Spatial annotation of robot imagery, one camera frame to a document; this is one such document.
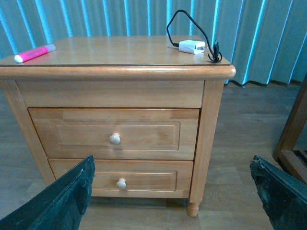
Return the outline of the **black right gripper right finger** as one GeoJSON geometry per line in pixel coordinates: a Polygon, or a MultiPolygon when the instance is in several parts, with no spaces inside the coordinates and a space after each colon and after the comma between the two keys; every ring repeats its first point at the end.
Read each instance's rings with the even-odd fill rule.
{"type": "Polygon", "coordinates": [[[275,230],[307,228],[307,185],[255,155],[251,177],[275,230]]]}

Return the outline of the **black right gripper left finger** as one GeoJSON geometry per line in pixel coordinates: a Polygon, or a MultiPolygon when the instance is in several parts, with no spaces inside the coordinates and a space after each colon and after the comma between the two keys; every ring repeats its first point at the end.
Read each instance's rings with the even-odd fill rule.
{"type": "Polygon", "coordinates": [[[95,163],[88,156],[0,221],[2,230],[77,230],[92,196],[95,163]]]}

